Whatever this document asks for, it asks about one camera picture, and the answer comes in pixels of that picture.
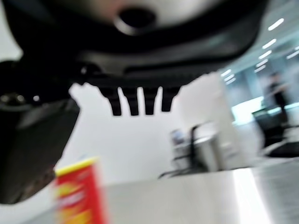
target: ceiling light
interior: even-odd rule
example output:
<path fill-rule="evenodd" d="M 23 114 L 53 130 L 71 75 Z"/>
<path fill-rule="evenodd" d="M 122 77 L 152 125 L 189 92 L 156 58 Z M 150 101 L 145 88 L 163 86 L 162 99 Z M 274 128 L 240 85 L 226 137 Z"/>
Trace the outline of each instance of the ceiling light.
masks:
<path fill-rule="evenodd" d="M 266 65 L 263 65 L 263 66 L 259 67 L 258 69 L 255 69 L 254 72 L 257 73 L 257 72 L 263 70 L 264 68 L 266 68 Z"/>
<path fill-rule="evenodd" d="M 232 74 L 232 75 L 230 75 L 230 76 L 226 77 L 226 78 L 224 79 L 224 81 L 226 82 L 226 81 L 228 81 L 228 80 L 232 79 L 233 77 L 235 77 L 235 75 L 234 75 L 234 74 Z"/>
<path fill-rule="evenodd" d="M 264 59 L 265 57 L 269 56 L 271 53 L 272 53 L 272 51 L 271 51 L 271 50 L 268 50 L 266 53 L 264 53 L 263 55 L 259 56 L 258 59 L 262 60 L 262 59 Z"/>
<path fill-rule="evenodd" d="M 232 72 L 232 70 L 229 69 L 229 70 L 223 72 L 223 73 L 221 74 L 221 77 L 224 77 L 224 76 L 228 75 L 228 74 L 231 73 L 231 72 Z"/>
<path fill-rule="evenodd" d="M 288 55 L 288 56 L 286 57 L 286 59 L 291 59 L 292 57 L 295 57 L 297 54 L 299 54 L 299 50 L 297 50 L 297 51 L 295 51 L 294 53 Z"/>
<path fill-rule="evenodd" d="M 235 78 L 232 78 L 231 80 L 229 80 L 228 82 L 226 82 L 226 85 L 229 85 L 231 83 L 233 83 L 235 81 Z"/>
<path fill-rule="evenodd" d="M 281 19 L 277 20 L 275 23 L 273 23 L 271 26 L 268 27 L 268 30 L 269 31 L 274 30 L 276 27 L 281 25 L 284 21 L 285 21 L 284 18 L 281 18 Z"/>
<path fill-rule="evenodd" d="M 266 64 L 268 61 L 269 61 L 268 59 L 265 59 L 265 60 L 261 61 L 259 64 L 256 64 L 256 67 L 258 68 L 258 67 L 262 66 L 263 64 Z"/>
<path fill-rule="evenodd" d="M 273 40 L 269 41 L 268 43 L 266 43 L 266 44 L 263 46 L 263 49 L 266 49 L 266 48 L 270 47 L 271 45 L 275 44 L 275 43 L 276 43 L 276 40 L 277 40 L 277 39 L 273 39 Z"/>

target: ceiling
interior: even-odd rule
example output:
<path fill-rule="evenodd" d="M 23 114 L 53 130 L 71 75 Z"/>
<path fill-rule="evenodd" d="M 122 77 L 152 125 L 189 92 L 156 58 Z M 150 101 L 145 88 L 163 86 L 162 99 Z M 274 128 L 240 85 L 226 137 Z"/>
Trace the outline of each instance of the ceiling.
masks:
<path fill-rule="evenodd" d="M 296 46 L 299 46 L 299 0 L 270 0 L 267 12 L 263 18 L 259 37 L 249 51 L 242 57 L 234 61 L 228 67 L 221 70 L 224 72 L 231 69 L 233 73 L 242 71 L 251 67 L 261 60 L 258 57 L 268 50 L 273 53 L 267 57 L 280 57 L 286 52 L 292 52 Z M 284 22 L 274 29 L 268 31 L 268 27 L 280 18 L 284 18 Z M 270 40 L 276 38 L 277 42 L 267 49 L 262 46 Z"/>

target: round hole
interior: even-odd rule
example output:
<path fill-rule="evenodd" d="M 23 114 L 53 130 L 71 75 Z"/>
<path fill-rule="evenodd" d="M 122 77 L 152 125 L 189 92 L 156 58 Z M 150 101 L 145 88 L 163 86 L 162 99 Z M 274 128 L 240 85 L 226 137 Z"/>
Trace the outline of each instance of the round hole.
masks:
<path fill-rule="evenodd" d="M 130 8 L 119 14 L 120 19 L 133 28 L 145 28 L 156 21 L 156 16 L 148 9 Z"/>

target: glass wall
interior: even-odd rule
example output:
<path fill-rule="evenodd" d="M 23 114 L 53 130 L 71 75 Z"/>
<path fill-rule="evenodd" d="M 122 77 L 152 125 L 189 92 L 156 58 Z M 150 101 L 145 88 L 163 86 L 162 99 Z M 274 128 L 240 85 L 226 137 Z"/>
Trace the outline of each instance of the glass wall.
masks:
<path fill-rule="evenodd" d="M 291 51 L 278 58 L 264 59 L 261 63 L 233 74 L 223 75 L 227 96 L 236 124 L 253 120 L 252 112 L 267 108 L 279 112 L 273 97 L 269 96 L 271 75 L 280 74 L 280 82 L 287 84 L 287 109 L 299 106 L 299 51 Z"/>

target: chips can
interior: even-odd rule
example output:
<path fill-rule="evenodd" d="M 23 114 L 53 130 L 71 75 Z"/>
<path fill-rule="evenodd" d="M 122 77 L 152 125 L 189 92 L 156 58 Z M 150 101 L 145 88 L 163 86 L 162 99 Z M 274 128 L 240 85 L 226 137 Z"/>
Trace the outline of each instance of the chips can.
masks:
<path fill-rule="evenodd" d="M 59 224 L 107 224 L 96 159 L 56 171 Z"/>

